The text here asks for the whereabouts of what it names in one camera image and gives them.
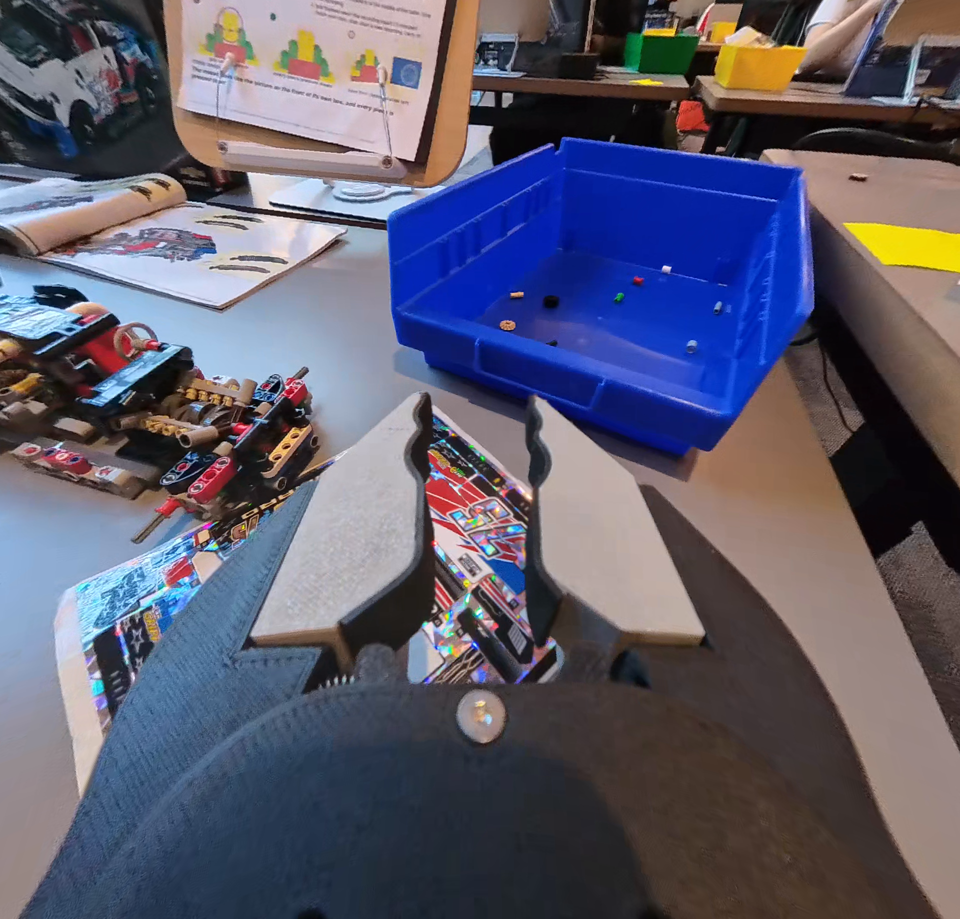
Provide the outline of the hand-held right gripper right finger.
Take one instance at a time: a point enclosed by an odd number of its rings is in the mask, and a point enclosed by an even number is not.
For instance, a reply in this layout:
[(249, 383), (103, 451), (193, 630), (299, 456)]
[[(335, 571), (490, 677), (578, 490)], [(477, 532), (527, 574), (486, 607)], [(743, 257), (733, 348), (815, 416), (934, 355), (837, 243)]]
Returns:
[(535, 642), (696, 648), (707, 636), (642, 487), (543, 397), (529, 399), (525, 542)]

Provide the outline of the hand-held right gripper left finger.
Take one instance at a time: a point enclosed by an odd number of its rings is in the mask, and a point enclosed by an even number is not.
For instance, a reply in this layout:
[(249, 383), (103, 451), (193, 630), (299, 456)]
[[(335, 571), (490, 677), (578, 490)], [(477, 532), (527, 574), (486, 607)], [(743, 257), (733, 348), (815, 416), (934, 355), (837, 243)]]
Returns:
[(404, 399), (317, 481), (249, 638), (328, 647), (350, 669), (370, 646), (404, 649), (435, 596), (426, 496), (431, 397)]

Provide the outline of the holographic sticker sheet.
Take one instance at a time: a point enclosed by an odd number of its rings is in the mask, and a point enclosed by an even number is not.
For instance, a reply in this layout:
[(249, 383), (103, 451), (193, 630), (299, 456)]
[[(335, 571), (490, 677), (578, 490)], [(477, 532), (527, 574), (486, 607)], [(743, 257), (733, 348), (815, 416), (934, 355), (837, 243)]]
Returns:
[[(545, 683), (564, 654), (534, 643), (525, 602), (530, 492), (436, 410), (426, 497), (435, 598), (412, 642), (411, 682)], [(78, 795), (151, 651), (202, 585), (292, 497), (281, 493), (186, 530), (79, 582), (54, 616), (56, 671)]]

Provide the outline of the grey desk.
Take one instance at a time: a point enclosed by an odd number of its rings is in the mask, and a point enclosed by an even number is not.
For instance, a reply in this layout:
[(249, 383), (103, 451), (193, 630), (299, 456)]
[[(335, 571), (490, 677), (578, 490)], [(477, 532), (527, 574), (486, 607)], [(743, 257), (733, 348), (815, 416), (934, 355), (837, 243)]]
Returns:
[[(194, 349), (206, 373), (255, 378), (305, 365), (320, 454), (361, 438), (429, 391), (524, 478), (522, 402), (429, 368), (400, 346), (386, 233), (351, 229), (333, 250), (224, 312), (2, 261), (8, 292), (65, 283)], [(958, 917), (958, 748), (810, 421), (778, 363), (722, 441), (673, 459), (588, 436), (656, 486), (748, 578), (834, 699), (906, 863), (942, 917)], [(53, 622), (62, 593), (139, 553), (156, 497), (127, 501), (2, 457), (1, 913), (18, 917), (78, 803)]]

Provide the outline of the toy brick car front chassis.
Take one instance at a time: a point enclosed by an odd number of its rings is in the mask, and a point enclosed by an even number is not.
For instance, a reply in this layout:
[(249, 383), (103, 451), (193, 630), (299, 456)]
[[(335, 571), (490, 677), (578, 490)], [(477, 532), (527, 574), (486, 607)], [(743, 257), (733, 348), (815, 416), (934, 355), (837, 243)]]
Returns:
[(92, 408), (19, 434), (2, 426), (2, 454), (27, 470), (127, 501), (162, 500), (132, 536), (144, 543), (178, 513), (220, 521), (293, 491), (320, 437), (309, 368), (259, 381), (198, 369), (160, 401), (112, 415)]

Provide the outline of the blue storage bin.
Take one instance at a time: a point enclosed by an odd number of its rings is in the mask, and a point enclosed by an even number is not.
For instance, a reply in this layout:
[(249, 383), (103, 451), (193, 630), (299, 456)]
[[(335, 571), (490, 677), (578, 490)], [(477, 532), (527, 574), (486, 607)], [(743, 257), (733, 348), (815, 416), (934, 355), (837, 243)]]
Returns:
[(676, 456), (717, 445), (814, 306), (803, 173), (756, 160), (567, 138), (387, 233), (399, 344)]

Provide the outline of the open instruction booklet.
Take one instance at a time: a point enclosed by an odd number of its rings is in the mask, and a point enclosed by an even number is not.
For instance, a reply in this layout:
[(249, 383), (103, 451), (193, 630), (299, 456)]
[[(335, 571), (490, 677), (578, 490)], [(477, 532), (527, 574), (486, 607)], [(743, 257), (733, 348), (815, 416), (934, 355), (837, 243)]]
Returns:
[(190, 202), (162, 173), (2, 181), (2, 252), (216, 311), (314, 260), (346, 231)]

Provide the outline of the cluttered grey table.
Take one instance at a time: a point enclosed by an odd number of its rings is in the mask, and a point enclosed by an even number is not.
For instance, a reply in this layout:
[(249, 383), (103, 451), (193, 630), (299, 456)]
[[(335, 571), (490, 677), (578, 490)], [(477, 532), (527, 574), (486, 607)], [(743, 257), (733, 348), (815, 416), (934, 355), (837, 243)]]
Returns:
[[(958, 166), (786, 149), (765, 150), (761, 159), (803, 171), (817, 293), (958, 484), (958, 275), (884, 266), (844, 227), (869, 222), (958, 234)], [(869, 180), (850, 181), (854, 172)]]

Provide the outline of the yellow paper sheet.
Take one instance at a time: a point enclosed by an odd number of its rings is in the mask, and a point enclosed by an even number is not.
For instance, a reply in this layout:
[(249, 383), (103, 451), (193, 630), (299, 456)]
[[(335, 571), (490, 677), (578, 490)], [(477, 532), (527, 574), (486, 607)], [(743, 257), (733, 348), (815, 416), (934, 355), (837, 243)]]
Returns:
[(869, 222), (844, 227), (884, 266), (959, 273), (957, 232)]

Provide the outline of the brown background table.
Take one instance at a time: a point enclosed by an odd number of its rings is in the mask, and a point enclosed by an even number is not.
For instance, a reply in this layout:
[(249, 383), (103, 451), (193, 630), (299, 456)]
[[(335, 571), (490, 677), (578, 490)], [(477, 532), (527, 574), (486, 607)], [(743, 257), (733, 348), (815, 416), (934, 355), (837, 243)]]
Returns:
[(716, 116), (777, 119), (852, 120), (957, 128), (959, 110), (939, 101), (858, 98), (841, 86), (792, 82), (782, 91), (727, 88), (713, 76), (699, 76), (692, 95)]
[(600, 97), (657, 102), (690, 98), (690, 84), (682, 75), (638, 73), (623, 68), (599, 69), (592, 79), (535, 77), (513, 72), (474, 72), (475, 92), (553, 97)]

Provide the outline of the small green bin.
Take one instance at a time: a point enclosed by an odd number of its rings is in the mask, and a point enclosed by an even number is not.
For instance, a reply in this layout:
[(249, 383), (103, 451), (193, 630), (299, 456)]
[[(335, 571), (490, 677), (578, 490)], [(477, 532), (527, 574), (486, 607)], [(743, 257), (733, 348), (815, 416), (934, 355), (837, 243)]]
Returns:
[(623, 67), (634, 73), (684, 75), (699, 47), (696, 34), (629, 33)]

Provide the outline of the black toy set box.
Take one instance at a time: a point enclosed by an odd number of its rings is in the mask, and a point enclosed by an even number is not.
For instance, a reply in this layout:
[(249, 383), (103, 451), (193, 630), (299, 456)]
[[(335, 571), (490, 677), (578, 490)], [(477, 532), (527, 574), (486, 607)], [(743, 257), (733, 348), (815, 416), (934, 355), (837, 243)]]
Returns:
[(162, 172), (205, 198), (243, 173), (177, 133), (162, 0), (1, 0), (1, 162), (20, 177)]

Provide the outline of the clear stand with blue card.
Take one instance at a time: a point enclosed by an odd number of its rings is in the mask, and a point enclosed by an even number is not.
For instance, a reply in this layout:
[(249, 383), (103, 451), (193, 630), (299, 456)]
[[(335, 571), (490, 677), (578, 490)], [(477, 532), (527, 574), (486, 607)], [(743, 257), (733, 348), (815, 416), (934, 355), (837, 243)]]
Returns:
[(842, 95), (906, 104), (912, 101), (916, 70), (911, 46), (889, 43), (885, 30), (906, 0), (884, 0), (842, 88)]

